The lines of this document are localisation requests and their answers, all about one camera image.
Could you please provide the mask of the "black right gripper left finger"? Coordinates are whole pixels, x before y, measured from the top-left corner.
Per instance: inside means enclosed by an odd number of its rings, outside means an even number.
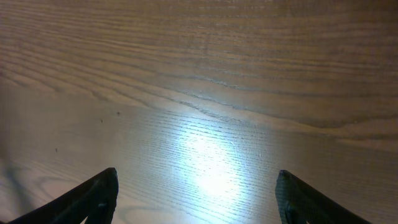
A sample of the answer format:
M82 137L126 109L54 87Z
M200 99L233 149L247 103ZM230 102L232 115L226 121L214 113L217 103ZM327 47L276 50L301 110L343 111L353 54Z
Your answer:
M9 224L110 224L117 206L117 171L109 167Z

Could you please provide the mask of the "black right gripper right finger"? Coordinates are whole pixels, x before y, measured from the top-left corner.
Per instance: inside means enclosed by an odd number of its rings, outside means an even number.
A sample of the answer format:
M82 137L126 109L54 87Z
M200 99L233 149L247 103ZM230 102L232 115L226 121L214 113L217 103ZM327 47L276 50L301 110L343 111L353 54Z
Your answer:
M287 170L279 172L275 196L283 224L369 224Z

